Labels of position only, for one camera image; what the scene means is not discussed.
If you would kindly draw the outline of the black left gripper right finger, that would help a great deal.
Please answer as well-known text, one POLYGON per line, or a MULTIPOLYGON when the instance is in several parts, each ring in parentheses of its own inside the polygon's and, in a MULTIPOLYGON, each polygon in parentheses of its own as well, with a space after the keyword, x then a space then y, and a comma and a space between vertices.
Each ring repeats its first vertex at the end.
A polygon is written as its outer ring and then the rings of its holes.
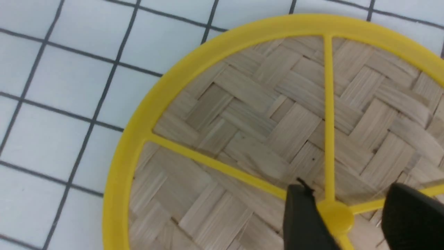
POLYGON ((384 201, 381 227, 391 250, 442 250, 443 203, 405 184, 394 183, 384 201))

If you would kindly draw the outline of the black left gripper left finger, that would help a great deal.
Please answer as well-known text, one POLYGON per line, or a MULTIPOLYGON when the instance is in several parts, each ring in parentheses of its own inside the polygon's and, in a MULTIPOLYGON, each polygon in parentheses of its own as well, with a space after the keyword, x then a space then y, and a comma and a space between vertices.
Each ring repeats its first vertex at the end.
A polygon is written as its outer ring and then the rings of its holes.
POLYGON ((287 187, 283 217, 284 250, 339 250, 316 206, 314 189, 304 180, 287 187))

